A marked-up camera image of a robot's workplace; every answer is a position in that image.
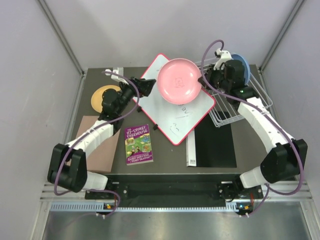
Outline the pink plate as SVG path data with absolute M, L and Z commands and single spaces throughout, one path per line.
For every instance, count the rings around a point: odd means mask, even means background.
M 198 66 L 185 58 L 175 58 L 165 63 L 157 75 L 157 89 L 169 103 L 183 105 L 192 102 L 200 93 Z

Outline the white wire dish rack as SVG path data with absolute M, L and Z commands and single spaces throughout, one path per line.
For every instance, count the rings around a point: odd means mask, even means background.
M 246 85 L 253 88 L 253 90 L 257 92 L 264 107 L 269 110 L 273 105 L 273 101 L 259 82 L 260 78 L 255 77 L 255 75 L 252 74 L 250 65 L 242 56 L 233 53 L 232 58 L 235 60 L 240 60 L 242 62 L 242 65 L 245 69 Z M 213 107 L 213 109 L 209 112 L 209 116 L 211 117 L 214 125 L 217 128 L 244 119 L 244 117 L 240 115 L 236 111 L 236 109 L 228 102 L 227 98 L 211 90 L 202 78 L 200 78 L 198 81 L 202 84 L 203 88 L 216 100 L 215 107 Z

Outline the yellow plate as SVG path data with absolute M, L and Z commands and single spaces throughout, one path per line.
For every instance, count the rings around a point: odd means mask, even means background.
M 103 93 L 106 91 L 106 90 L 109 90 L 109 89 L 113 89 L 115 91 L 120 91 L 120 87 L 119 86 L 116 86 L 116 85 L 105 85 L 105 86 L 102 86 L 100 88 L 98 88 L 94 93 L 93 95 L 91 96 L 91 100 L 90 100 L 90 103 L 91 103 L 91 107 L 97 112 L 97 113 L 101 113 L 102 112 L 102 101 L 103 101 Z

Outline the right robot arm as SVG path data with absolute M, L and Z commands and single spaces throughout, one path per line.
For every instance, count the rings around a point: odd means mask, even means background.
M 308 145 L 304 139 L 288 134 L 265 109 L 258 92 L 245 83 L 246 68 L 242 61 L 229 59 L 221 67 L 200 66 L 199 82 L 209 90 L 225 97 L 230 105 L 244 117 L 260 138 L 266 151 L 261 164 L 238 175 L 232 182 L 233 192 L 245 198 L 252 188 L 274 184 L 295 176 L 300 180 L 293 195 L 303 183 L 304 164 Z

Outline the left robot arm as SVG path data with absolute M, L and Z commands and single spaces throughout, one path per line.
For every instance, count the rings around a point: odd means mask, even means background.
M 155 79 L 125 78 L 119 90 L 107 89 L 102 94 L 102 111 L 93 126 L 67 144 L 58 143 L 52 150 L 47 173 L 48 182 L 55 188 L 78 193 L 81 190 L 97 192 L 109 198 L 114 191 L 108 177 L 87 169 L 87 157 L 105 140 L 113 137 L 121 128 L 123 111 L 133 98 L 148 97 Z

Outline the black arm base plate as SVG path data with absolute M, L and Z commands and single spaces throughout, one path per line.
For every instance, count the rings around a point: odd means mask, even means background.
M 109 174 L 105 189 L 122 199 L 140 196 L 207 195 L 219 199 L 232 192 L 235 174 Z

